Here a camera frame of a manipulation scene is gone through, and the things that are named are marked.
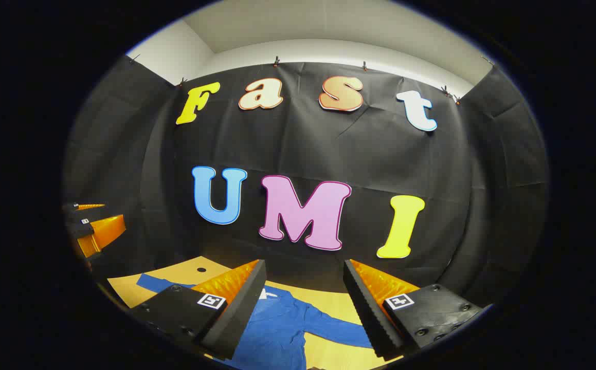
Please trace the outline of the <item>black backdrop cloth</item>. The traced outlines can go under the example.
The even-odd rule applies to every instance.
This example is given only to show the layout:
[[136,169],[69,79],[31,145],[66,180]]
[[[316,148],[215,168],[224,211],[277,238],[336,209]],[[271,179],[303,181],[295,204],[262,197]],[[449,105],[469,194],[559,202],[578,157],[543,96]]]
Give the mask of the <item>black backdrop cloth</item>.
[[344,293],[351,258],[486,305],[523,276],[549,185],[537,120],[496,67],[456,104],[346,65],[173,86],[124,60],[75,119],[61,194],[124,216],[99,279],[261,258],[270,281]]

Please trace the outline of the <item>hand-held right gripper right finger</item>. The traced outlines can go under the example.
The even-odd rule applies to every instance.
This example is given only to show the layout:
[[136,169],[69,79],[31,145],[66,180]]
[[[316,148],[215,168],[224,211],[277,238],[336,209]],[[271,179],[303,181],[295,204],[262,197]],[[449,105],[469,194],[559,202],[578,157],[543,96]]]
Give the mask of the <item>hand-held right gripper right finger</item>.
[[442,284],[417,287],[355,260],[345,260],[343,280],[376,356],[386,361],[456,335],[483,314]]

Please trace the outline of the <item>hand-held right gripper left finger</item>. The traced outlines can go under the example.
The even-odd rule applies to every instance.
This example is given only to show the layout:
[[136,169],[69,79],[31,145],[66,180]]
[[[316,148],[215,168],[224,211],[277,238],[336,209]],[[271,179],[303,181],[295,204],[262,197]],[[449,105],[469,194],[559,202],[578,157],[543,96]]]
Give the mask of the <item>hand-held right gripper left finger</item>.
[[195,287],[172,283],[129,314],[185,352],[230,360],[265,282],[265,260],[254,260]]

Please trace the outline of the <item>blue shirt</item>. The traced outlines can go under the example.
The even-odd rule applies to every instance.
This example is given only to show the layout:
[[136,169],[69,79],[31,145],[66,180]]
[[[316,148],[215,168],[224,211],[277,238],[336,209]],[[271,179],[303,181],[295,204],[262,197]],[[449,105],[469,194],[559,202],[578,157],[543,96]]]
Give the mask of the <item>blue shirt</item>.
[[347,346],[371,348],[363,326],[333,318],[289,291],[264,286],[234,356],[239,370],[307,370],[305,333]]

